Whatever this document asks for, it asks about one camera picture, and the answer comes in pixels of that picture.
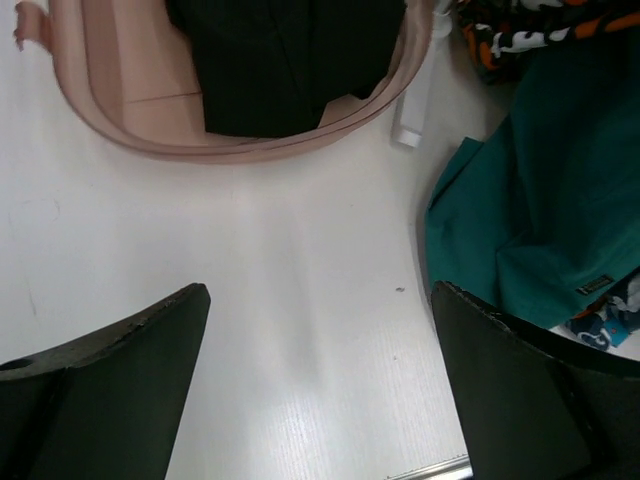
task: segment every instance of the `fabric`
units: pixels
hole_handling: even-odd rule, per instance
[[[523,52],[640,25],[637,0],[458,0],[458,22],[487,83],[519,79]]]
[[[191,40],[208,132],[284,137],[386,75],[403,0],[166,0]]]
[[[640,29],[538,50],[508,118],[426,213],[428,277],[565,323],[640,265]]]
[[[583,343],[607,351],[640,330],[640,267],[565,327]]]

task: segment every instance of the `clothing tag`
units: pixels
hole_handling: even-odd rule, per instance
[[[587,283],[586,285],[583,285],[582,287],[576,289],[576,292],[586,297],[612,283],[613,278],[611,278],[609,275],[602,275],[601,277],[598,277],[595,280]]]

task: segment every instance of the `teal cloth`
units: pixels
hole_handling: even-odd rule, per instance
[[[541,49],[426,213],[428,277],[551,328],[640,265],[640,29]]]

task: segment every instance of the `white table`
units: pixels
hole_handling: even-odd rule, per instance
[[[415,240],[437,172],[504,112],[459,42],[436,60],[418,150],[392,145],[389,111],[304,157],[194,166],[87,128],[50,59],[11,44],[11,8],[0,6],[0,363],[203,282],[213,303],[168,479],[418,470],[408,480],[465,454]]]

